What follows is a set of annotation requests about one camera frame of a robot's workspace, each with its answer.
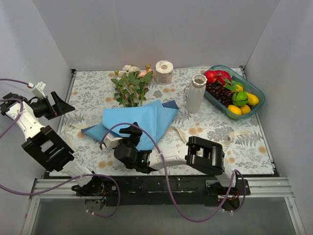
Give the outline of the blue wrapping paper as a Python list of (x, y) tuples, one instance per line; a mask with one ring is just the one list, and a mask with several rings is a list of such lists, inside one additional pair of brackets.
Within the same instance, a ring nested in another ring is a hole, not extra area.
[(102, 122), (85, 128), (83, 133), (98, 141), (102, 141), (103, 136), (108, 133), (116, 137), (129, 137), (129, 134), (120, 134), (119, 130), (129, 127), (129, 123), (137, 122), (149, 136), (142, 134), (136, 148), (151, 150), (154, 147), (153, 141), (158, 142), (162, 138), (178, 111), (174, 100), (165, 103), (156, 100), (140, 107), (105, 109)]

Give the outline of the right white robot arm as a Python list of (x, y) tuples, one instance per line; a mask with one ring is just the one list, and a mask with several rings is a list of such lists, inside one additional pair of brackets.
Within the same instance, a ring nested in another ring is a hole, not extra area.
[(230, 199), (233, 200), (247, 190), (247, 185), (239, 187), (238, 172), (227, 164), (223, 147), (219, 143), (192, 136), (185, 145), (164, 154), (158, 147), (154, 150), (138, 150), (144, 131), (137, 123), (119, 132), (127, 136), (119, 140), (114, 157), (127, 169), (149, 174), (172, 166), (187, 165), (205, 175), (216, 177), (217, 182), (210, 185), (213, 195), (232, 194)]

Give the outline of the white rose flower stem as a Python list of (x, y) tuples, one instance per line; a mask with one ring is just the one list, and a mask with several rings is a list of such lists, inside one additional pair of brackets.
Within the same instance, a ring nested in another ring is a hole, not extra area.
[(115, 70), (114, 73), (116, 78), (112, 78), (111, 82), (115, 85), (115, 100), (123, 107), (137, 107), (139, 105), (140, 69), (125, 65), (122, 70)]

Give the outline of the beige ribbon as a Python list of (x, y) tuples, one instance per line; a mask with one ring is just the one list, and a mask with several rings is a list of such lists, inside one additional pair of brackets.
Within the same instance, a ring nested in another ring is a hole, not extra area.
[(74, 150), (74, 155), (79, 159), (90, 158), (96, 148), (94, 146), (96, 141), (83, 133), (85, 128), (87, 126), (81, 123), (68, 123), (64, 125), (62, 132), (67, 144)]

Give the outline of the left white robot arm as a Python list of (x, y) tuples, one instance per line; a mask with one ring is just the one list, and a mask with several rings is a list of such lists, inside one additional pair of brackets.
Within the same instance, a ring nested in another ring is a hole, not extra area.
[(3, 97), (0, 112), (14, 120), (24, 134), (23, 150), (47, 171), (61, 172), (75, 178), (77, 184), (71, 189), (78, 196), (98, 196), (104, 193), (104, 184), (93, 171), (79, 164), (70, 146), (49, 126), (39, 122), (40, 117), (53, 119), (74, 111), (74, 107), (51, 92), (54, 105), (48, 97), (31, 102), (25, 97), (8, 93)]

